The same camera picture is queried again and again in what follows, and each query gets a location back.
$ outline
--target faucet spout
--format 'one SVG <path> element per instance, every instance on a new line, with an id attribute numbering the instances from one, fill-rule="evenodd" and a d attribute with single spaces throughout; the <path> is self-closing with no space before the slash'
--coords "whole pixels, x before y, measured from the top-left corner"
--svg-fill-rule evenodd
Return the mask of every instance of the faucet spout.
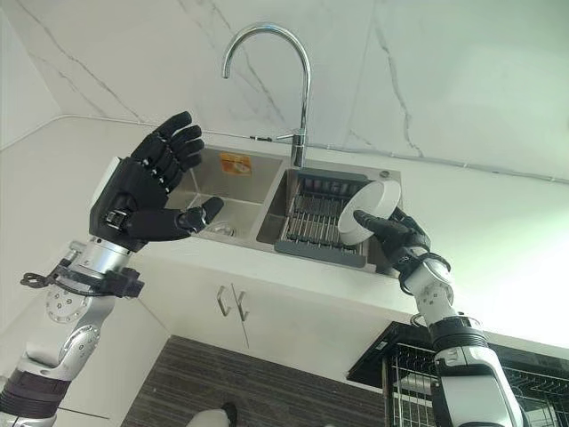
<path id="1" fill-rule="evenodd" d="M 272 33 L 277 36 L 282 37 L 284 40 L 289 42 L 294 50 L 298 53 L 301 59 L 301 66 L 303 72 L 302 79 L 302 100 L 301 100 L 301 127 L 296 130 L 293 135 L 293 149 L 291 151 L 291 161 L 293 165 L 298 167 L 304 166 L 305 158 L 305 147 L 306 147 L 306 128 L 307 128 L 307 115 L 309 111 L 309 98 L 310 98 L 310 62 L 309 56 L 306 54 L 304 46 L 300 40 L 288 29 L 278 26 L 270 22 L 258 22 L 250 25 L 249 27 L 243 28 L 228 44 L 223 58 L 223 68 L 221 70 L 221 76 L 223 78 L 229 78 L 229 71 L 231 70 L 231 60 L 233 59 L 233 54 L 237 47 L 244 42 L 250 36 L 254 36 L 259 33 Z"/>

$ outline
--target sink basin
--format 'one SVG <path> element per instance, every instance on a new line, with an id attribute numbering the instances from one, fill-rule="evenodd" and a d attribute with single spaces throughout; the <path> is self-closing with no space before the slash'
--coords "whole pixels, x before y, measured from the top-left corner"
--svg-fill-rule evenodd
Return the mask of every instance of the sink basin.
<path id="1" fill-rule="evenodd" d="M 203 204 L 211 196 L 221 197 L 225 202 L 223 209 L 199 236 L 218 240 L 230 238 L 228 241 L 233 243 L 245 242 L 283 159 L 239 153 L 248 158 L 251 172 L 235 174 L 224 172 L 224 153 L 226 151 L 217 149 L 202 150 L 202 163 L 184 175 L 170 195 L 167 207 L 187 209 Z"/>
<path id="2" fill-rule="evenodd" d="M 245 167 L 227 168 L 227 158 Z M 167 206 L 186 209 L 211 196 L 224 200 L 198 238 L 355 268 L 387 266 L 375 239 L 344 246 L 336 223 L 343 206 L 367 182 L 400 181 L 398 172 L 318 161 L 307 161 L 299 170 L 290 168 L 288 157 L 211 148 L 202 151 L 202 159 Z"/>

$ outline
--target dish rack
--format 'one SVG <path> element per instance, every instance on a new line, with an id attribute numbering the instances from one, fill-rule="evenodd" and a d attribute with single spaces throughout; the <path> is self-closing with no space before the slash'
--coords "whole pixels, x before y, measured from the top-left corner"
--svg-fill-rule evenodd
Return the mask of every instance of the dish rack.
<path id="1" fill-rule="evenodd" d="M 344 206 L 370 181 L 365 175 L 301 169 L 275 250 L 362 268 L 368 242 L 341 243 L 338 220 Z"/>
<path id="2" fill-rule="evenodd" d="M 435 426 L 430 384 L 437 378 L 434 352 L 398 343 L 382 360 L 388 427 Z M 569 427 L 569 380 L 504 367 L 532 427 Z"/>

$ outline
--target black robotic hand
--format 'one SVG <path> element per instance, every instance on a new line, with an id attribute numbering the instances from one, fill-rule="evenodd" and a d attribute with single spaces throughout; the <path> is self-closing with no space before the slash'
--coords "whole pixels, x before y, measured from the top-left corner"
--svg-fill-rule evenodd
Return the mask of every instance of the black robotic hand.
<path id="1" fill-rule="evenodd" d="M 354 219 L 379 239 L 389 263 L 400 273 L 399 284 L 406 294 L 411 293 L 405 288 L 405 280 L 425 259 L 439 260 L 450 271 L 451 266 L 445 259 L 430 252 L 427 233 L 398 207 L 387 220 L 360 210 L 354 212 Z"/>
<path id="2" fill-rule="evenodd" d="M 182 175 L 201 162 L 202 130 L 188 112 L 166 120 L 123 158 L 91 209 L 89 232 L 138 252 L 148 241 L 186 238 L 223 207 L 218 197 L 181 211 L 164 209 Z"/>

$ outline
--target stainless steel sink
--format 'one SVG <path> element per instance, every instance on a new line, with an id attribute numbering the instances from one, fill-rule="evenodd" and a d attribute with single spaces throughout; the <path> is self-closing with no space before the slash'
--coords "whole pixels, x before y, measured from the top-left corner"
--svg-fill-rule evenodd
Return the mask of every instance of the stainless steel sink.
<path id="1" fill-rule="evenodd" d="M 227 154 L 244 158 L 250 167 L 224 172 Z M 223 198 L 223 209 L 197 237 L 351 267 L 379 264 L 381 270 L 385 258 L 375 241 L 344 246 L 335 221 L 359 188 L 369 181 L 400 181 L 398 172 L 318 161 L 299 170 L 289 167 L 287 157 L 251 151 L 204 149 L 202 157 L 168 203 L 184 209 L 211 196 Z"/>

